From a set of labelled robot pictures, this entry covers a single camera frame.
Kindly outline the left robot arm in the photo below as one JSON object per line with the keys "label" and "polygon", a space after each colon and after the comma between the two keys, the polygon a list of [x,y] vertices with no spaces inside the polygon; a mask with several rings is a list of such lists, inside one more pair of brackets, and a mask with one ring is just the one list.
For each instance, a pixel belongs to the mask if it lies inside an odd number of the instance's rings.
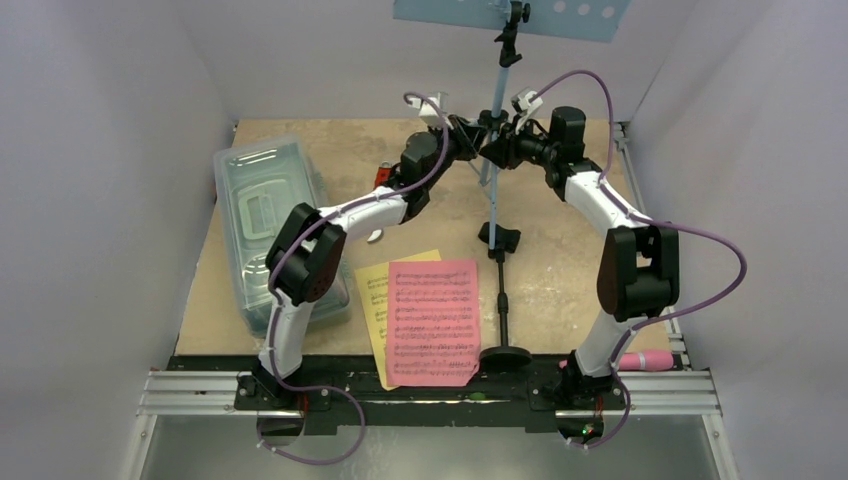
{"label": "left robot arm", "polygon": [[297,399],[291,375],[301,367],[312,310],[335,279],[346,244],[418,216],[444,173],[456,161],[475,159],[487,137],[482,125],[450,115],[445,124],[410,135],[388,178],[372,192],[333,207],[293,208],[266,255],[273,307],[259,355],[268,372],[259,395],[272,408]]}

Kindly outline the blue perforated music stand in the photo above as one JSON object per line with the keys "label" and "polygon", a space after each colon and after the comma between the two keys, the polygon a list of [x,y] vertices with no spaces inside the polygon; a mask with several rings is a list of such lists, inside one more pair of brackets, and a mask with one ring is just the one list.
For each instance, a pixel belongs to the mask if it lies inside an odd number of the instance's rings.
{"label": "blue perforated music stand", "polygon": [[[496,43],[500,44],[501,51],[499,56],[500,73],[496,88],[495,100],[493,107],[490,110],[481,112],[480,117],[475,123],[484,126],[488,131],[488,137],[482,146],[486,145],[490,140],[494,140],[499,131],[499,128],[504,124],[509,124],[513,121],[515,115],[509,116],[502,108],[504,98],[504,90],[508,79],[509,69],[512,65],[521,60],[522,56],[516,50],[516,38],[518,35],[519,26],[522,23],[529,21],[531,17],[531,7],[527,3],[520,1],[512,1],[508,6],[504,7],[504,27],[501,33],[496,37]],[[405,102],[418,112],[420,100],[426,100],[427,96],[422,96],[413,92],[407,92],[404,95]],[[443,117],[440,124],[445,124],[448,115],[443,112]],[[484,179],[489,185],[489,198],[492,203],[497,201],[497,175],[504,169],[500,169],[489,160],[485,159],[483,172]]]}

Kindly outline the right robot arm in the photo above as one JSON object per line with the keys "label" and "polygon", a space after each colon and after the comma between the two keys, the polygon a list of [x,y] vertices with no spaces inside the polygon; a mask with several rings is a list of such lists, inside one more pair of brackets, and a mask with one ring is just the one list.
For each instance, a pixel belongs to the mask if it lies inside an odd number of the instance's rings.
{"label": "right robot arm", "polygon": [[590,333],[572,351],[554,393],[584,407],[613,389],[614,375],[639,323],[659,316],[680,294],[679,237],[675,230],[636,219],[636,209],[585,155],[582,110],[554,109],[548,129],[515,117],[481,150],[504,170],[523,163],[544,170],[545,182],[604,237],[596,291],[601,306]]}

